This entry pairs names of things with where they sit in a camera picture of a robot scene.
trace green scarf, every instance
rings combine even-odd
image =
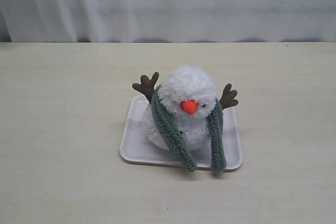
[[[162,105],[158,91],[158,86],[152,98],[152,114],[155,125],[159,133],[165,140],[169,150],[174,153],[178,160],[193,172],[197,170],[197,163],[191,153],[187,150],[186,144],[182,139],[180,131],[174,125],[173,119],[165,107]],[[226,159],[223,150],[223,110],[219,101],[216,99],[216,105],[211,114],[207,117],[211,131],[211,169],[216,173],[223,172],[226,168]]]

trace snowman body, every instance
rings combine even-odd
[[[160,85],[158,95],[189,151],[210,141],[207,117],[216,103],[216,88],[208,74],[197,67],[180,67]],[[150,104],[143,113],[143,128],[151,143],[169,150],[155,125]]]

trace orange carrot nose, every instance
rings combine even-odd
[[[195,102],[194,100],[189,100],[189,101],[182,101],[180,105],[183,111],[187,112],[189,115],[192,115],[195,113],[198,103]]]

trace tray rim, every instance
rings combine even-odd
[[[131,158],[128,157],[127,155],[125,155],[124,151],[123,151],[123,146],[125,143],[125,136],[126,136],[126,132],[127,132],[127,128],[129,125],[129,121],[130,121],[130,117],[131,117],[131,113],[132,113],[132,109],[134,107],[135,101],[138,98],[145,98],[144,95],[136,95],[133,97],[133,99],[130,102],[129,105],[129,109],[127,112],[127,117],[125,120],[125,124],[124,124],[124,129],[123,129],[123,133],[121,136],[121,141],[120,141],[120,145],[119,145],[119,154],[122,157],[123,160],[125,160],[128,163],[131,164],[139,164],[139,165],[156,165],[156,166],[167,166],[167,167],[182,167],[182,164],[178,161],[143,161],[143,160],[139,160],[137,158]],[[238,145],[238,153],[239,153],[239,161],[236,163],[236,165],[232,166],[232,167],[227,167],[225,169],[225,172],[229,172],[229,171],[234,171],[237,170],[241,167],[241,165],[243,164],[243,150],[241,149],[241,142],[240,142],[240,135],[239,135],[239,130],[238,130],[238,119],[237,119],[237,114],[236,114],[236,110],[234,107],[229,108],[232,110],[233,112],[233,120],[234,120],[234,125],[236,128],[236,138],[237,138],[237,145]],[[198,164],[197,165],[197,169],[205,169],[205,170],[210,170],[210,167],[206,166],[206,165],[202,165],[202,164]]]

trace white curtain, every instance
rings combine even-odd
[[[2,41],[336,41],[336,0],[0,0]]]

